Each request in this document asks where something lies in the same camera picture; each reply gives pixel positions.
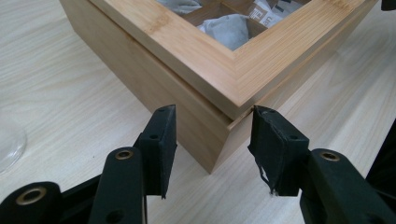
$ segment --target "wooden table surface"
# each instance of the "wooden table surface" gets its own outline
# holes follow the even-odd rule
[[[396,117],[396,12],[380,5],[279,112],[367,175]],[[150,113],[76,35],[58,1],[0,1],[0,108],[26,131],[22,157],[0,175],[0,200],[38,181],[62,190],[101,173]],[[179,146],[166,200],[149,223],[303,223],[298,198],[269,194],[245,142],[209,175]]]

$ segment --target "transparent object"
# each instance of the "transparent object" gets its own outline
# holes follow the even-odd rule
[[[26,146],[26,133],[14,120],[0,114],[0,174],[13,165]]]

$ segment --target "wooden box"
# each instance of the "wooden box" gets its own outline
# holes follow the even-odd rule
[[[249,136],[253,105],[278,108],[375,0],[312,0],[275,26],[248,23],[231,51],[195,25],[252,0],[203,1],[183,18],[155,0],[61,0],[75,31],[150,110],[177,105],[177,140],[210,173]]]

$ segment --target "table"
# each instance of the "table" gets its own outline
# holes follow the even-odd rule
[[[279,112],[367,175],[396,117],[396,12],[379,4]],[[0,175],[0,200],[39,181],[61,190],[101,173],[150,113],[76,35],[58,1],[0,2],[0,108],[24,127],[24,154]],[[209,175],[178,146],[166,200],[149,223],[303,223],[298,198],[269,194],[248,140]]]

